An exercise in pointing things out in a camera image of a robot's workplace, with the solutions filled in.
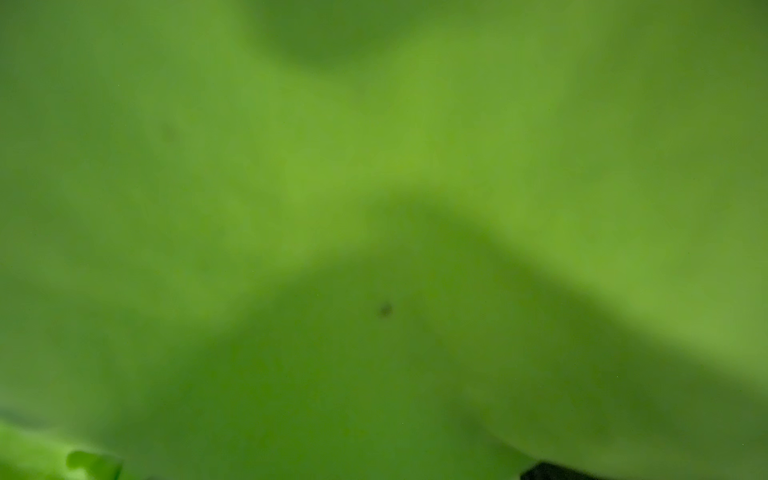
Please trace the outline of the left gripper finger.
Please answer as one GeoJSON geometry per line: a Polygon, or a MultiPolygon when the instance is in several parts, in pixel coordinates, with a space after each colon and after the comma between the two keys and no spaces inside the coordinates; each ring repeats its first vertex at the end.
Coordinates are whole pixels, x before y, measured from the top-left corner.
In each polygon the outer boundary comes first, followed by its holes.
{"type": "Polygon", "coordinates": [[[551,463],[539,463],[523,472],[520,480],[599,480],[580,471],[551,463]]]}

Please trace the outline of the lime green shorts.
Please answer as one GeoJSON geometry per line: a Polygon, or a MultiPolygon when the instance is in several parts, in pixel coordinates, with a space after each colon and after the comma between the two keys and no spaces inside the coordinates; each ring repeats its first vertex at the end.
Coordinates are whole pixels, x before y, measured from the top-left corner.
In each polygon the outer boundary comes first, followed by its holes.
{"type": "Polygon", "coordinates": [[[763,1],[5,1],[1,415],[163,479],[767,475],[763,1]]]}

